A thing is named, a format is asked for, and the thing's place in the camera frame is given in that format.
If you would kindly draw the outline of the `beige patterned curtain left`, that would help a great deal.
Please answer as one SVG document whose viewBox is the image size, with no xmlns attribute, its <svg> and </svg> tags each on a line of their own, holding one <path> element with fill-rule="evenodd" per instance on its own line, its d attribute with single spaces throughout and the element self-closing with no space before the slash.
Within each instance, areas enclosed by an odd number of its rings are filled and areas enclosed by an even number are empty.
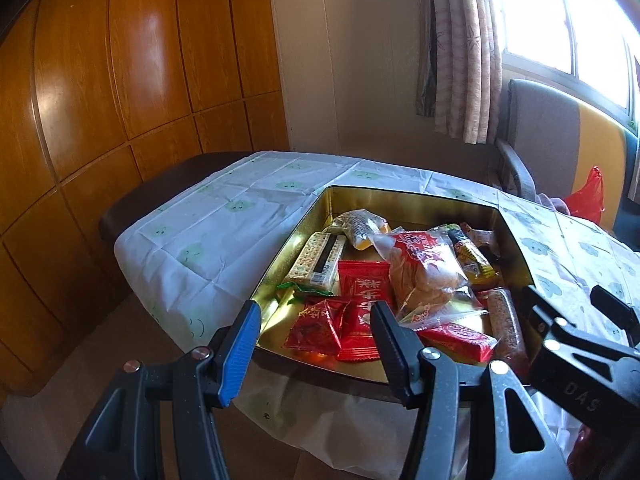
<svg viewBox="0 0 640 480">
<path fill-rule="evenodd" d="M 466 144 L 494 142 L 502 90 L 494 0 L 419 0 L 419 18 L 416 114 Z"/>
</svg>

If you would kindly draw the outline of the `white cloud pattern tablecloth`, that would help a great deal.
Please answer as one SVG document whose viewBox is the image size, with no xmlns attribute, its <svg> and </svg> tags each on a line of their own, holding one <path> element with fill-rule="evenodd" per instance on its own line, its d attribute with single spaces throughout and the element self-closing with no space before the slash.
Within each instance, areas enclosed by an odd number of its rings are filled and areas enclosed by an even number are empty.
<svg viewBox="0 0 640 480">
<path fill-rule="evenodd" d="M 331 185 L 434 195 L 486 206 L 506 218 L 535 284 L 579 328 L 624 342 L 591 304 L 601 285 L 639 301 L 639 256 L 592 223 L 491 188 L 421 169 L 320 154 L 260 152 L 207 171 L 164 198 L 116 240 L 122 273 L 182 350 L 230 324 L 268 264 Z M 395 479 L 414 414 L 396 403 L 305 384 L 252 365 L 235 407 L 271 437 L 335 469 Z"/>
</svg>

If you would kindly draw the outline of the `red plastic bag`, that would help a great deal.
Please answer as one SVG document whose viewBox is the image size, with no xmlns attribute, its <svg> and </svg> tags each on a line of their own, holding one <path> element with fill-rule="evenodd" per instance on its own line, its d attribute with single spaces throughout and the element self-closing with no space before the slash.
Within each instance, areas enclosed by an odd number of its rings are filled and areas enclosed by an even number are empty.
<svg viewBox="0 0 640 480">
<path fill-rule="evenodd" d="M 564 200 L 572 217 L 582 218 L 599 224 L 605 212 L 603 174 L 598 166 L 593 166 L 586 183 Z"/>
</svg>

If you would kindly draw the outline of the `clear bag nut pastry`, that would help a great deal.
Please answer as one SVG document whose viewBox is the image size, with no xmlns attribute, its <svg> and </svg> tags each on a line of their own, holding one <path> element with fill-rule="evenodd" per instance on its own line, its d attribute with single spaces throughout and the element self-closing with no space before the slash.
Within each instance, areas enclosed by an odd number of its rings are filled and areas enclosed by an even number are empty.
<svg viewBox="0 0 640 480">
<path fill-rule="evenodd" d="M 345 235 L 352 247 L 362 252 L 372 245 L 372 237 L 391 230 L 387 220 L 378 214 L 367 209 L 355 209 L 339 214 L 324 232 Z"/>
</svg>

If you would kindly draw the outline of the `yellow green snack bar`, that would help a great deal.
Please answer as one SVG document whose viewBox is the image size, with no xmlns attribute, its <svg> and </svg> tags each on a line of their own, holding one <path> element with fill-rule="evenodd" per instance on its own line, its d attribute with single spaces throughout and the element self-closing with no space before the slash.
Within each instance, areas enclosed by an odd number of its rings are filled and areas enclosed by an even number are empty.
<svg viewBox="0 0 640 480">
<path fill-rule="evenodd" d="M 489 260 L 482 254 L 472 240 L 457 224 L 445 226 L 458 263 L 469 280 L 471 286 L 477 290 L 495 288 L 499 284 L 499 275 Z"/>
</svg>

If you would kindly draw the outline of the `red gold lettered packet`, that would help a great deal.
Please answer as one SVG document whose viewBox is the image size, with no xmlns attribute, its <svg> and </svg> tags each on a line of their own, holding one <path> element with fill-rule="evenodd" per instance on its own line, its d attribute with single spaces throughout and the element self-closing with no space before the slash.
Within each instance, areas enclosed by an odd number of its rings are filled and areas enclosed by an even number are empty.
<svg viewBox="0 0 640 480">
<path fill-rule="evenodd" d="M 283 347 L 300 352 L 337 356 L 341 330 L 350 301 L 341 297 L 306 301 L 285 338 Z"/>
</svg>

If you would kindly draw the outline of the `floral maroon white snack packet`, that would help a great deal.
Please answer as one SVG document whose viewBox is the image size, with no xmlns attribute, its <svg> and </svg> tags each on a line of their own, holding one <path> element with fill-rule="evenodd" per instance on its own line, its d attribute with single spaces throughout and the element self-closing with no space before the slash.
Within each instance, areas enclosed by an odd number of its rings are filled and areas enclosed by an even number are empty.
<svg viewBox="0 0 640 480">
<path fill-rule="evenodd" d="M 497 261 L 500 258 L 500 247 L 493 230 L 474 229 L 469 224 L 460 224 L 462 232 L 469 237 L 480 252 L 489 260 Z"/>
</svg>

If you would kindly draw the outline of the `cracker pack green trim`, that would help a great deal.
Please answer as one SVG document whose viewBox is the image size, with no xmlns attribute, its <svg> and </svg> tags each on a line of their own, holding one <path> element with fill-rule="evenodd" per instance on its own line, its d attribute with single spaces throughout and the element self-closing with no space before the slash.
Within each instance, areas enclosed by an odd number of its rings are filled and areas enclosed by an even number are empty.
<svg viewBox="0 0 640 480">
<path fill-rule="evenodd" d="M 334 296 L 338 262 L 346 242 L 343 234 L 311 234 L 277 289 L 294 287 L 308 294 Z"/>
</svg>

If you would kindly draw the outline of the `maroon gold gift box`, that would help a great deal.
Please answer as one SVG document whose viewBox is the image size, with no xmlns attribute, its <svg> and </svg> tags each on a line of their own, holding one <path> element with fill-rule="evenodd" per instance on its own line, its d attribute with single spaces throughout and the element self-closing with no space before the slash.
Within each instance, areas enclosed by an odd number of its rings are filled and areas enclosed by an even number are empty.
<svg viewBox="0 0 640 480">
<path fill-rule="evenodd" d="M 444 223 L 466 222 L 475 229 L 494 231 L 500 247 L 498 267 L 513 300 L 520 300 L 522 289 L 533 284 L 534 280 L 514 233 L 495 206 L 376 188 L 338 185 L 325 188 L 281 243 L 254 289 L 252 299 L 262 309 L 262 331 L 253 359 L 259 367 L 281 378 L 293 378 L 340 393 L 393 402 L 395 399 L 380 362 L 344 363 L 328 356 L 296 353 L 283 347 L 299 306 L 290 303 L 292 290 L 280 289 L 279 285 L 311 234 L 323 230 L 339 214 L 360 208 L 379 214 L 393 228 L 402 226 L 407 230 L 426 230 Z"/>
</svg>

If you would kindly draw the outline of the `round bread clear bag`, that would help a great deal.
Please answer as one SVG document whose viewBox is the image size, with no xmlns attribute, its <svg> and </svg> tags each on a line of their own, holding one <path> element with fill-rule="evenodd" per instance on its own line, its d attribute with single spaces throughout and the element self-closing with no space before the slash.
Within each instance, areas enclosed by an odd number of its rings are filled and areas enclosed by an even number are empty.
<svg viewBox="0 0 640 480">
<path fill-rule="evenodd" d="M 439 230 L 376 234 L 372 245 L 390 265 L 400 325 L 427 330 L 486 313 Z"/>
</svg>

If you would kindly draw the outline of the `white red Kiss snack bar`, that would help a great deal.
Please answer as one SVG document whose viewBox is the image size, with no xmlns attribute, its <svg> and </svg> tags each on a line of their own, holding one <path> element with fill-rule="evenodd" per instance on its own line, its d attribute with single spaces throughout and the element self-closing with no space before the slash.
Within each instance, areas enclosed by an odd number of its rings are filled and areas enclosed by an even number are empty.
<svg viewBox="0 0 640 480">
<path fill-rule="evenodd" d="M 416 334 L 423 341 L 439 344 L 457 356 L 477 363 L 487 362 L 498 344 L 493 336 L 457 323 L 424 328 Z"/>
</svg>

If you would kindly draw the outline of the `shiny red snack packet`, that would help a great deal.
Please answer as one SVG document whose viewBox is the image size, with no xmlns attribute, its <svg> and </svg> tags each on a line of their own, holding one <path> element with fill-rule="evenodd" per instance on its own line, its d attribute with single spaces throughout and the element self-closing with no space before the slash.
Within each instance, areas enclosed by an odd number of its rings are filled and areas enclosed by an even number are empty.
<svg viewBox="0 0 640 480">
<path fill-rule="evenodd" d="M 392 309 L 395 296 L 390 284 L 390 264 L 386 261 L 340 260 L 337 266 L 341 297 L 348 300 L 340 330 L 341 362 L 378 360 L 378 348 L 371 326 L 371 308 L 385 301 Z"/>
</svg>

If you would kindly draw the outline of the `wooden wardrobe panels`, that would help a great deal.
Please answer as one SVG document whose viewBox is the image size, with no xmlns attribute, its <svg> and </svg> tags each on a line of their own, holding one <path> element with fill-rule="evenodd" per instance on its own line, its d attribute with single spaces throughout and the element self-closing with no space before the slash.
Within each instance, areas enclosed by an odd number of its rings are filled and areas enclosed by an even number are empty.
<svg viewBox="0 0 640 480">
<path fill-rule="evenodd" d="M 193 156 L 287 148 L 271 0 L 29 0 L 1 44 L 2 394 L 119 302 L 108 208 Z"/>
</svg>

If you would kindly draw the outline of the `brown roll red-end wrapper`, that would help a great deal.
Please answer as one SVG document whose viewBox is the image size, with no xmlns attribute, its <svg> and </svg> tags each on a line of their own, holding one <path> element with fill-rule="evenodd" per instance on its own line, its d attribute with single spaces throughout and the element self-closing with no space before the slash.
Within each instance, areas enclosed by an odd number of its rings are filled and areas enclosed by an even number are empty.
<svg viewBox="0 0 640 480">
<path fill-rule="evenodd" d="M 509 364 L 519 378 L 526 379 L 529 360 L 510 292 L 503 287 L 489 289 L 485 292 L 485 302 L 492 333 L 498 340 L 495 356 Z"/>
</svg>

